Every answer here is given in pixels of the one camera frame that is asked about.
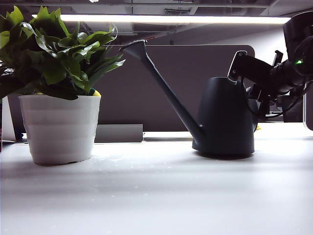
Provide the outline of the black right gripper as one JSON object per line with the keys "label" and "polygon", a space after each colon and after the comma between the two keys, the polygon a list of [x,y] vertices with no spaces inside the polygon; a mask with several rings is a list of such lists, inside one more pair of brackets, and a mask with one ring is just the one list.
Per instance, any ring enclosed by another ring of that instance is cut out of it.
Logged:
{"label": "black right gripper", "polygon": [[247,56],[246,50],[239,50],[235,53],[229,67],[227,78],[231,84],[236,85],[239,79],[247,78],[256,84],[264,85],[269,83],[270,72],[274,66]]}

